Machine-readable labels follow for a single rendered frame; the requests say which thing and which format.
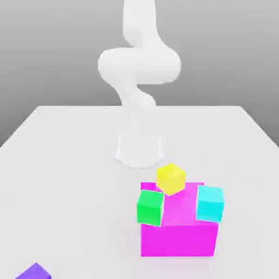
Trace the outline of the small yellow cube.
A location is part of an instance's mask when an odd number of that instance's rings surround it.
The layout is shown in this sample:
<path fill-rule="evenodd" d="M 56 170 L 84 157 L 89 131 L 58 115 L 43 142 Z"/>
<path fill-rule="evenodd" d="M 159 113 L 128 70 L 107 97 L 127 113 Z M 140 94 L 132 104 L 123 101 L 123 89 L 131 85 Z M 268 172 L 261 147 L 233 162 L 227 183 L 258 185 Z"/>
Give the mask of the small yellow cube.
<path fill-rule="evenodd" d="M 157 169 L 156 185 L 167 196 L 172 196 L 185 188 L 186 172 L 170 163 Z"/>

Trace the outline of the small green cube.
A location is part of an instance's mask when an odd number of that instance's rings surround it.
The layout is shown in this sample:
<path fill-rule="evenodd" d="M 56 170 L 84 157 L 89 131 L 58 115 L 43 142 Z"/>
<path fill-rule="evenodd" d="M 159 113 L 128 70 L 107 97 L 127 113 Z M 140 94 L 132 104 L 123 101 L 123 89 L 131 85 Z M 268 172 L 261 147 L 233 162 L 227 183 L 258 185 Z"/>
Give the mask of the small green cube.
<path fill-rule="evenodd" d="M 162 192 L 142 190 L 137 202 L 137 222 L 161 226 L 165 195 Z"/>

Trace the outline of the small cyan cube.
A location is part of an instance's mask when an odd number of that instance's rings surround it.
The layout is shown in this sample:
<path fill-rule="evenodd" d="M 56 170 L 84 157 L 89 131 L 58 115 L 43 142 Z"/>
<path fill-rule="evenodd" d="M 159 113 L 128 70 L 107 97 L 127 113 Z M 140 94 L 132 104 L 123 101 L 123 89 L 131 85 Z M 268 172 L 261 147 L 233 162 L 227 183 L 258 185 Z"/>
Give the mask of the small cyan cube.
<path fill-rule="evenodd" d="M 220 223 L 223 216 L 225 199 L 219 187 L 198 185 L 196 219 Z"/>

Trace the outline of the small purple cube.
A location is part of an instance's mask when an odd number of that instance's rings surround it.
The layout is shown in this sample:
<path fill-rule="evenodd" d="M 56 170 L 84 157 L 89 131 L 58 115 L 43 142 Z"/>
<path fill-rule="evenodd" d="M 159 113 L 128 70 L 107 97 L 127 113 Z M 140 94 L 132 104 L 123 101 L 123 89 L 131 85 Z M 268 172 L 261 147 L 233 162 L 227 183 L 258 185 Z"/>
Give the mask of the small purple cube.
<path fill-rule="evenodd" d="M 52 277 L 42 266 L 34 263 L 16 279 L 52 279 Z"/>

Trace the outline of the large magenta box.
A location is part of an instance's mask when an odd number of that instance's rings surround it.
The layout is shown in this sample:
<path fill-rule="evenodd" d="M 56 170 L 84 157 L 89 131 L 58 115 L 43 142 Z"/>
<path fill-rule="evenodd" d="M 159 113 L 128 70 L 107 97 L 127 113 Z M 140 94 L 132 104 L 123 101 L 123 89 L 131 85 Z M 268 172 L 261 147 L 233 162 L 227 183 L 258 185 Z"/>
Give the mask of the large magenta box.
<path fill-rule="evenodd" d="M 161 226 L 141 225 L 142 257 L 211 257 L 219 224 L 196 219 L 197 190 L 203 182 L 165 195 Z"/>

